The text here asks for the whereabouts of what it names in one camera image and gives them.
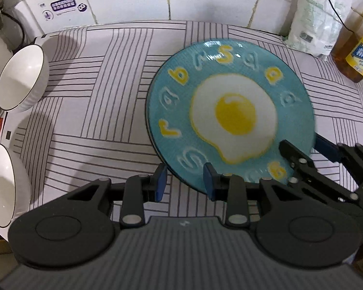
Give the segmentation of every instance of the bottle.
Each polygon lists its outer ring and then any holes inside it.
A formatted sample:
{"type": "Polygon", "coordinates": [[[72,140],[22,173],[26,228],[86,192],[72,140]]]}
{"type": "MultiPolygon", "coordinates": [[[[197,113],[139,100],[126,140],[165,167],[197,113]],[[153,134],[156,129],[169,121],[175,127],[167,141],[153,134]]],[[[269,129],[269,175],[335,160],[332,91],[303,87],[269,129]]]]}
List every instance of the bottle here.
{"type": "Polygon", "coordinates": [[[333,59],[339,71],[354,83],[363,79],[363,23],[333,59]]]}

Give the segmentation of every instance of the gray gripper base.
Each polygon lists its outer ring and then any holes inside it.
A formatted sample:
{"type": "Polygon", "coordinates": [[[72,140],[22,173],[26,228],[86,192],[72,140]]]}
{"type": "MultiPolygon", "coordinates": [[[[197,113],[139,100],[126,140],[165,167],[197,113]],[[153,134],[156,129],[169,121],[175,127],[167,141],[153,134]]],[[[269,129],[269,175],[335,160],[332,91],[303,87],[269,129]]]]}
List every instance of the gray gripper base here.
{"type": "Polygon", "coordinates": [[[302,270],[278,263],[247,232],[218,218],[152,217],[124,230],[110,249],[82,266],[41,271],[19,265],[5,290],[359,290],[363,278],[348,265],[302,270]]]}

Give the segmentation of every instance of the striped tablecloth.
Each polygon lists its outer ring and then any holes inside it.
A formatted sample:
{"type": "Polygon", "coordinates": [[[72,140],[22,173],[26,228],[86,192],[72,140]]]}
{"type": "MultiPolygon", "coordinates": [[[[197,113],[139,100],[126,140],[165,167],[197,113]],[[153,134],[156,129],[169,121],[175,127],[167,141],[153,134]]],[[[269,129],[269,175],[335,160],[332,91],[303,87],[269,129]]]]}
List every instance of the striped tablecloth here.
{"type": "MultiPolygon", "coordinates": [[[[50,62],[43,99],[6,117],[1,142],[24,162],[36,208],[89,181],[121,182],[151,173],[160,162],[145,128],[149,84],[174,53],[197,41],[236,38],[271,51],[303,81],[316,115],[316,130],[330,141],[363,145],[363,82],[339,73],[331,58],[320,61],[292,51],[280,37],[237,26],[203,22],[148,21],[98,25],[38,37],[50,62]]],[[[356,184],[342,165],[312,153],[319,171],[345,188],[356,184]]],[[[119,218],[115,202],[113,220],[119,218]]],[[[257,213],[256,206],[250,207],[257,213]]],[[[145,203],[146,220],[158,216],[223,217],[223,202],[211,202],[168,175],[162,202],[145,203]]],[[[7,237],[8,228],[0,228],[7,237]]]]}

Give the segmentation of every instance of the yellow egg yolk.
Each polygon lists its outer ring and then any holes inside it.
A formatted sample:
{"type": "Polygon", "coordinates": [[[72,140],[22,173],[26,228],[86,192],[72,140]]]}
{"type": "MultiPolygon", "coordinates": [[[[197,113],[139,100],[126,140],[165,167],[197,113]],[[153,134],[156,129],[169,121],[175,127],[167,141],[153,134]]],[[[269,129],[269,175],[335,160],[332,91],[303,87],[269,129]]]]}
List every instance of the yellow egg yolk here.
{"type": "Polygon", "coordinates": [[[240,94],[224,94],[216,104],[215,116],[219,124],[233,135],[251,132],[256,124],[256,109],[240,94]]]}

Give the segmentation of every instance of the plate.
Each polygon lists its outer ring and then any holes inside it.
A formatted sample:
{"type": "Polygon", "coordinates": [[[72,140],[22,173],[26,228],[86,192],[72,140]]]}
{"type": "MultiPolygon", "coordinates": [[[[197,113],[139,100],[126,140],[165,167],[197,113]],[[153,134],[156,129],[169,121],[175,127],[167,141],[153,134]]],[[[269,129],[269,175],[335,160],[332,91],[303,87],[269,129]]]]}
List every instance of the plate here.
{"type": "Polygon", "coordinates": [[[293,70],[271,52],[233,39],[173,55],[150,85],[145,112],[158,155],[204,193],[206,162],[248,182],[273,177],[285,183],[293,171],[279,142],[309,155],[315,140],[312,104],[293,70]]]}

